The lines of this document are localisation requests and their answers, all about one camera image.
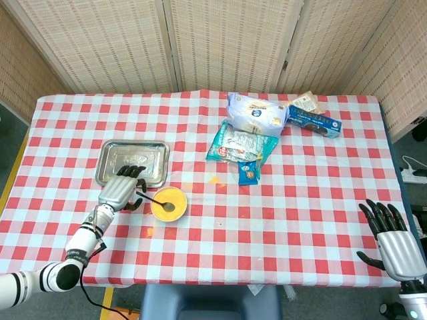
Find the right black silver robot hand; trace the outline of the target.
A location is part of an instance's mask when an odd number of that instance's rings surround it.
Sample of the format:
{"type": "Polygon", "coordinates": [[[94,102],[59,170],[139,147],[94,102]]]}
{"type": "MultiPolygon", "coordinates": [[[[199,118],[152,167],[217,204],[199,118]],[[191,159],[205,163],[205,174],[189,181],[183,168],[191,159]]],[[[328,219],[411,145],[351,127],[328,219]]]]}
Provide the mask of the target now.
{"type": "Polygon", "coordinates": [[[368,221],[381,259],[369,258],[359,251],[357,256],[367,265],[385,271],[393,280],[419,281],[426,275],[426,263],[413,234],[407,229],[395,206],[367,199],[359,208],[368,221]]]}

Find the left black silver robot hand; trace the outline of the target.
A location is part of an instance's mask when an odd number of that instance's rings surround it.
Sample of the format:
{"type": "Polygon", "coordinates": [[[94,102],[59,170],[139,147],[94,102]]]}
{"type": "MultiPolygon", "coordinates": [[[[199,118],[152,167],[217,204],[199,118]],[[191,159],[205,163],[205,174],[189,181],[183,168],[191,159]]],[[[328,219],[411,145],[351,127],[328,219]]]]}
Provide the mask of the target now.
{"type": "Polygon", "coordinates": [[[138,187],[141,187],[143,192],[147,191],[145,179],[138,179],[139,174],[144,169],[144,166],[124,165],[101,191],[98,197],[98,205],[108,205],[114,212],[138,209],[143,202],[142,198],[134,203],[129,201],[136,194],[138,187]]]}

